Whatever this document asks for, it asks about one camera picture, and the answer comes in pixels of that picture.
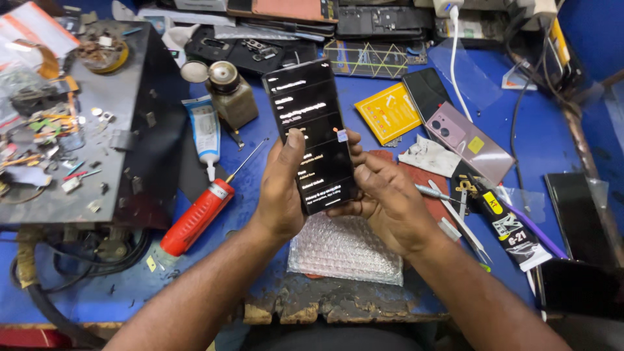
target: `white glue tube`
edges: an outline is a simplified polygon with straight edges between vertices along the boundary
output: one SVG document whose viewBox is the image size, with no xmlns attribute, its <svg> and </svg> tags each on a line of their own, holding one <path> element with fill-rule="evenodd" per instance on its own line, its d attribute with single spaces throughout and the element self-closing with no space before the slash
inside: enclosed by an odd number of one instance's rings
<svg viewBox="0 0 624 351">
<path fill-rule="evenodd" d="M 208 165 L 208 178 L 215 180 L 215 163 L 221 154 L 221 125 L 212 97 L 208 94 L 199 99 L 182 100 L 188 110 L 193 126 L 193 140 L 199 160 Z"/>
</svg>

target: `forearm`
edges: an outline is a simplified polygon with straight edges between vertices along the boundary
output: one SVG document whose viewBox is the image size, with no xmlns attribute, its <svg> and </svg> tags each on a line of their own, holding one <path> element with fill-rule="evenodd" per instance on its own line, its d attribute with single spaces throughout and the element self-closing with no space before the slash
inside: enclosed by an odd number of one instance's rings
<svg viewBox="0 0 624 351">
<path fill-rule="evenodd" d="M 503 284 L 446 237 L 408 261 L 442 300 L 477 350 L 569 350 Z"/>
<path fill-rule="evenodd" d="M 252 219 L 150 300 L 106 349 L 206 350 L 246 290 L 285 244 Z"/>
</svg>

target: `white cloth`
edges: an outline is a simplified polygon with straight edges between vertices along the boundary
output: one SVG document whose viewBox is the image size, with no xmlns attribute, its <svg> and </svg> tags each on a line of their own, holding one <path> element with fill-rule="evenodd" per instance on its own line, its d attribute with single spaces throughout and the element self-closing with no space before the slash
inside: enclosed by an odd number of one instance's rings
<svg viewBox="0 0 624 351">
<path fill-rule="evenodd" d="M 453 176 L 453 172 L 461 159 L 459 155 L 446 150 L 444 146 L 420 135 L 418 135 L 416 143 L 410 146 L 405 154 L 399 155 L 399 161 L 403 163 L 447 178 Z"/>
</svg>

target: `white charging cable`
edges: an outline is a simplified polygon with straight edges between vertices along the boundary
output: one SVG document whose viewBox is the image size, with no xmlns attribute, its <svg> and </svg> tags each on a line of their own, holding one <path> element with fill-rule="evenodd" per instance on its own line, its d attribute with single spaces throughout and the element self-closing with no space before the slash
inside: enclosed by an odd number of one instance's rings
<svg viewBox="0 0 624 351">
<path fill-rule="evenodd" d="M 459 9 L 457 8 L 457 6 L 453 6 L 451 8 L 450 15 L 451 21 L 453 21 L 453 26 L 455 27 L 455 35 L 453 36 L 453 51 L 451 53 L 451 81 L 453 82 L 453 88 L 455 88 L 455 94 L 457 94 L 459 102 L 461 102 L 462 104 L 462 108 L 464 109 L 466 118 L 468 118 L 468 121 L 472 122 L 472 117 L 470 116 L 470 112 L 468 112 L 468 107 L 466 107 L 464 98 L 459 92 L 457 82 L 455 81 L 455 53 L 457 52 L 457 37 L 459 36 Z"/>
</svg>

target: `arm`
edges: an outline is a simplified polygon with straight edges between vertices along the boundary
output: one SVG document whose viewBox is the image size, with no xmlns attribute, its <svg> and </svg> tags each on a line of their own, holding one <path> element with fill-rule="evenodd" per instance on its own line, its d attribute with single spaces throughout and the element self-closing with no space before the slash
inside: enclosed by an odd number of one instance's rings
<svg viewBox="0 0 624 351">
<path fill-rule="evenodd" d="M 451 241 L 428 213 L 408 175 L 364 153 L 355 172 L 363 197 L 328 214 L 361 215 L 442 300 L 477 350 L 570 350 L 514 294 Z"/>
<path fill-rule="evenodd" d="M 359 134 L 348 132 L 351 153 Z M 289 131 L 269 152 L 256 212 L 241 231 L 152 298 L 115 334 L 105 350 L 201 350 L 269 261 L 303 227 L 295 176 L 303 134 Z"/>
</svg>

